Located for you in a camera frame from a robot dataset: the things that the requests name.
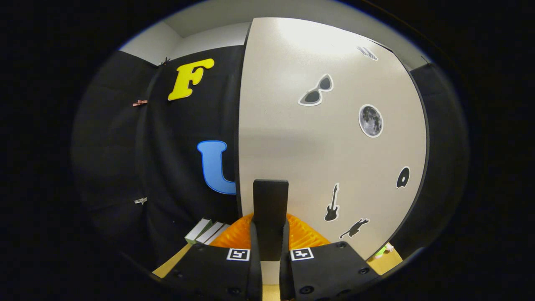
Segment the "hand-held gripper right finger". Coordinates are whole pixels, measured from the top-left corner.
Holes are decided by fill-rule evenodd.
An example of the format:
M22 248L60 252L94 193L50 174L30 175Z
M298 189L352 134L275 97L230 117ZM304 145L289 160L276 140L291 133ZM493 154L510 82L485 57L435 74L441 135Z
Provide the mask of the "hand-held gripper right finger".
M311 227L288 214L283 227L279 290L282 301L351 301L378 283L378 274L345 241L291 248L296 234Z

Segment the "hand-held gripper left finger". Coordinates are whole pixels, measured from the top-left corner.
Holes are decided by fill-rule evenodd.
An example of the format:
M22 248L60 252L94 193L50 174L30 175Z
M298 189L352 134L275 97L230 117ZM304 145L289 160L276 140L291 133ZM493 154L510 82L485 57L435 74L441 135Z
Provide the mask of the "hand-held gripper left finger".
M241 217L211 244L186 244L161 265L164 283L182 301L261 301L262 271L253 215Z

